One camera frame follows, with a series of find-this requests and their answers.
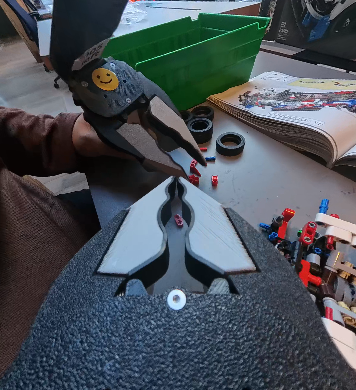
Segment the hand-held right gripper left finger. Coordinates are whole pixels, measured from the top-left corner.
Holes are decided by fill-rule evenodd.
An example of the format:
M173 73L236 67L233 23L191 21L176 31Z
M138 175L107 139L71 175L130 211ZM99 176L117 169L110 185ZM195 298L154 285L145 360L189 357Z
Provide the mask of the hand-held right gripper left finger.
M169 266L166 224L172 216L175 193L176 178L171 176L127 209L97 274L139 279L149 287L166 273Z

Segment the toy brick race car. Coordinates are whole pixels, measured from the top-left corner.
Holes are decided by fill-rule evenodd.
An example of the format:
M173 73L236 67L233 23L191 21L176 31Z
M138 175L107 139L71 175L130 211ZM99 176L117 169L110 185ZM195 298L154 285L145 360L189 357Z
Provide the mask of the toy brick race car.
M356 224L328 214L328 208L329 199L322 199L315 218L303 225L293 241L287 239L293 209L285 208L259 228L295 269L322 317L356 335L356 265L337 249L340 244L356 250Z

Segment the person's left forearm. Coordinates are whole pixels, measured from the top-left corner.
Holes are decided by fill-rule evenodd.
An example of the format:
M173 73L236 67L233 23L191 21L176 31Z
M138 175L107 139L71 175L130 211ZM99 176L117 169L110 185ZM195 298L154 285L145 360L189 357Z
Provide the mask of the person's left forearm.
M33 115L0 106L0 169L54 176L79 171L72 131L80 114Z

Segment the black toy set box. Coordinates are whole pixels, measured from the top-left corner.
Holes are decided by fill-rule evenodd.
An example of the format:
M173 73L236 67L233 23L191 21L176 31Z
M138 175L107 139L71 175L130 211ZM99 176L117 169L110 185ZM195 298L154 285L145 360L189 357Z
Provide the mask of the black toy set box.
M293 59L356 73L356 0L262 1L264 40L298 49Z

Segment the green plastic bin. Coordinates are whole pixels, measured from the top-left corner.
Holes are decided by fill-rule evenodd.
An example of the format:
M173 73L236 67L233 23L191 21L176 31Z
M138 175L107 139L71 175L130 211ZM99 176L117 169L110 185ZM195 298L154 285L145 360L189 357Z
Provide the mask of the green plastic bin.
M199 13L112 37L103 57L124 61L161 87L179 110L250 78L268 17Z

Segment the clear plastic bag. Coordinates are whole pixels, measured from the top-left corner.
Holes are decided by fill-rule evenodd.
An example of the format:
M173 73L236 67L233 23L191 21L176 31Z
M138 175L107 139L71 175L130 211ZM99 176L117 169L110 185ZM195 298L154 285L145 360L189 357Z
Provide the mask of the clear plastic bag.
M129 0L123 11L121 25L132 25L147 17L146 1Z

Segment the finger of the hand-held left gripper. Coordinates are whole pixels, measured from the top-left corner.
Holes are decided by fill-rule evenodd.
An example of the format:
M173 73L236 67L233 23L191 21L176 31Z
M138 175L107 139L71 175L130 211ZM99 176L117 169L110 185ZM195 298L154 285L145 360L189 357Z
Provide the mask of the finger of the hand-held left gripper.
M117 133L143 155L142 165L148 171L187 178L183 168L159 148L155 139L140 124L123 124Z
M202 166L207 162L184 120L158 96L153 96L148 107L148 121L153 129L172 139Z

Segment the person's left hand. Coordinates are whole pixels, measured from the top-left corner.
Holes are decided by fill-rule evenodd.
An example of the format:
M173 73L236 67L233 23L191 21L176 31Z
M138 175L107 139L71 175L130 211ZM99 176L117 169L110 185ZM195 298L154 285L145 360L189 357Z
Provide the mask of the person's left hand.
M110 156L135 161L135 157L110 148L102 142L83 114L76 119L72 129L72 142L76 152L87 158Z

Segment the toy car instruction booklet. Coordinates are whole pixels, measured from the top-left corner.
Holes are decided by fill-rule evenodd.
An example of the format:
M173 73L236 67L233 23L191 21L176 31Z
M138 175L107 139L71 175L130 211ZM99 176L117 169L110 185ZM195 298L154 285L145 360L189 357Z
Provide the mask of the toy car instruction booklet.
M327 167L356 145L356 79L300 78L270 71L207 101Z

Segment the neighbouring grey table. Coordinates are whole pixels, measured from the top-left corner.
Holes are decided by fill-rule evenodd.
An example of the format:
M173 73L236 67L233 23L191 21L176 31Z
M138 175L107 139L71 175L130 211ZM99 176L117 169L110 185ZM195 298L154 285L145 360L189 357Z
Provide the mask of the neighbouring grey table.
M257 16L260 1L140 1L146 16L135 23L121 23L120 12L128 1L54 1L52 17L38 22L39 51L49 55L51 30L65 45L85 40L83 49L111 37L119 37L200 13Z

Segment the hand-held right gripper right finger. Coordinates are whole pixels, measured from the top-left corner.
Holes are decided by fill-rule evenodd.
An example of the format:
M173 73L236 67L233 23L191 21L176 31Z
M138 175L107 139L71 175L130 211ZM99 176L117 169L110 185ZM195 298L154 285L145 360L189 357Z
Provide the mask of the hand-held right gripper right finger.
M225 208L189 181L178 178L185 232L185 266L203 285L216 278L256 271Z

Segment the grey desk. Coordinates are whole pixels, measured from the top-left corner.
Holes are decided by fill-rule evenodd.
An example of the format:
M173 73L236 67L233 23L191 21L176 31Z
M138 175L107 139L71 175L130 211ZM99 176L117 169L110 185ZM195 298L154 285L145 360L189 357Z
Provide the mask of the grey desk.
M299 285L302 289L295 271L286 260L280 259L280 253L273 249L266 236L258 232L258 223L269 222L270 217L280 212L282 207L296 206L297 215L292 218L289 227L290 233L296 232L305 222L315 218L320 200L329 196L330 212L334 211L346 222L356 224L356 183L220 110L215 111L214 125L215 137L226 131L239 133L245 137L246 146L239 156L218 155L215 163L202 167L198 188L225 208L256 266L255 272L215 280L218 282L220 279L227 293L236 293L233 279L261 275L263 266L259 263L264 258L270 261L270 276L278 277L287 285ZM218 176L217 187L211 184L212 175ZM94 279L103 280L105 285L108 282L114 285L112 294L122 291L120 285L126 285L128 280L97 274L102 257L127 209L170 177L165 173L148 172L138 161L112 157L97 158L86 170L102 233L87 244L83 254L89 265L88 273ZM179 228L174 221L175 214L182 216L177 179L175 198L171 202L172 216L166 224L169 266L151 287L156 285L155 294L167 291L170 296L182 297L184 294L188 296L192 288L196 291L200 285L206 288L215 285L215 282L203 285L186 269L187 224L183 221L184 226ZM148 288L141 280L137 283L142 288Z

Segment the person's brown shirt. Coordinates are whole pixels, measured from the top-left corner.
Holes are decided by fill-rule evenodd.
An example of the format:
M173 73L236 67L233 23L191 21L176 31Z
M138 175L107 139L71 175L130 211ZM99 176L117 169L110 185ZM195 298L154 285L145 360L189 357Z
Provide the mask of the person's brown shirt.
M0 377L19 353L53 281L100 229L0 158Z

